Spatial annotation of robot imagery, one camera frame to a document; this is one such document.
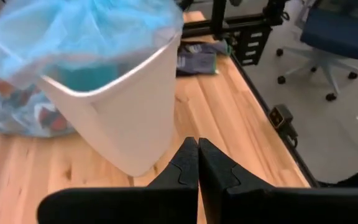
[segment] clear plastic bag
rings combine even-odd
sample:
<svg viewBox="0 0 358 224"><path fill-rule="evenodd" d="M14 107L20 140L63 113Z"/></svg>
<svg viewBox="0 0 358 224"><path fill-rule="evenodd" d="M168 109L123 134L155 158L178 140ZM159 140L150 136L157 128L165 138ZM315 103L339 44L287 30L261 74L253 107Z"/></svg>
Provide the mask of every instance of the clear plastic bag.
<svg viewBox="0 0 358 224"><path fill-rule="evenodd" d="M74 132L37 89L40 76L53 75L76 91L95 90L182 27L173 0L8 1L0 13L0 133L47 138Z"/></svg>
<svg viewBox="0 0 358 224"><path fill-rule="evenodd" d="M117 64L135 67L182 27L173 0L10 0L0 13L0 79L25 90L56 67L109 65L110 82Z"/></svg>

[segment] metal frame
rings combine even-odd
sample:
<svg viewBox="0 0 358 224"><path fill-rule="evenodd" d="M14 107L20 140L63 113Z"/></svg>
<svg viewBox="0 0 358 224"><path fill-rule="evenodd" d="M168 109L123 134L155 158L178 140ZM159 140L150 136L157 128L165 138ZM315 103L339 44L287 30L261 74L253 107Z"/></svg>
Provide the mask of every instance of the metal frame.
<svg viewBox="0 0 358 224"><path fill-rule="evenodd" d="M246 52L251 49L258 52L254 56L254 59L256 60L250 64L257 64L259 62L260 55L263 52L264 45L266 44L271 30L270 27L280 25L283 22L282 13L287 1L288 0L269 0L267 6L263 10L263 13L261 14L224 19L226 0L214 0L212 20L187 23L183 28L184 38L213 35L215 38L221 39L224 38L225 35L229 34L233 35L237 39L237 44L234 47L235 52L231 54L232 61L236 65L244 81L248 84L251 92L256 97L266 115L269 113L270 109L252 83L251 79L242 68L244 63L243 61L240 62L239 58L242 60L242 55L244 56ZM255 37L253 37L252 34L259 32L266 32L266 35L262 34L257 47L249 47L247 43L255 41ZM306 164L297 153L292 142L286 136L283 136L280 133L279 135L309 184L312 187L319 187L317 181L314 179Z"/></svg>

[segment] trash bin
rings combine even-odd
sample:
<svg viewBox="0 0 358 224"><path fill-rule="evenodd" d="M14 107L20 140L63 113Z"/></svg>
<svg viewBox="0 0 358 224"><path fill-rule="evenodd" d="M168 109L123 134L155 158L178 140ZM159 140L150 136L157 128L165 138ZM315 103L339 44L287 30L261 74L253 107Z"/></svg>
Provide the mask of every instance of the trash bin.
<svg viewBox="0 0 358 224"><path fill-rule="evenodd" d="M90 146L123 172L142 175L170 147L180 37L98 89L75 91L48 76L37 86Z"/></svg>

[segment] butcher block countertop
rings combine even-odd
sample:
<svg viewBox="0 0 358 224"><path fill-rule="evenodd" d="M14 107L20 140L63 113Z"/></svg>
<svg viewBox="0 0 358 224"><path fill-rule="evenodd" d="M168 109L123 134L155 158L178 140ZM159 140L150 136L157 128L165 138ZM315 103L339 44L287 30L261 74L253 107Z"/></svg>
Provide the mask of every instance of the butcher block countertop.
<svg viewBox="0 0 358 224"><path fill-rule="evenodd" d="M200 12L184 17L204 20ZM208 138L272 185L309 187L230 57L218 57L217 69L218 75L177 79L172 146L142 177L125 175L77 134L51 139L0 134L0 224L37 223L40 201L60 189L145 186L187 136ZM198 223L206 223L201 198Z"/></svg>

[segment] chair wheel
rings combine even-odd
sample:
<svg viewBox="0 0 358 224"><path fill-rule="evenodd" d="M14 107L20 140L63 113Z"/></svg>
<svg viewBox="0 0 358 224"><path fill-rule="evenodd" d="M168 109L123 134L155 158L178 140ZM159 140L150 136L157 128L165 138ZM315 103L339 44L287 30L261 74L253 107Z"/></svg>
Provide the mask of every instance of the chair wheel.
<svg viewBox="0 0 358 224"><path fill-rule="evenodd" d="M331 101L336 100L336 95L335 95L335 93L329 93L329 94L327 94L327 95L326 95L326 100L327 100L328 102L331 102Z"/></svg>
<svg viewBox="0 0 358 224"><path fill-rule="evenodd" d="M277 78L277 83L280 84L280 85L284 84L285 81L286 81L286 80L285 80L285 77L284 77L284 76L279 76L279 77Z"/></svg>
<svg viewBox="0 0 358 224"><path fill-rule="evenodd" d="M358 78L358 74L356 72L351 72L348 76L348 79L356 79Z"/></svg>
<svg viewBox="0 0 358 224"><path fill-rule="evenodd" d="M281 56L283 56L283 54L284 54L284 50L283 50L283 49L277 49L277 50L276 50L276 56L281 57Z"/></svg>

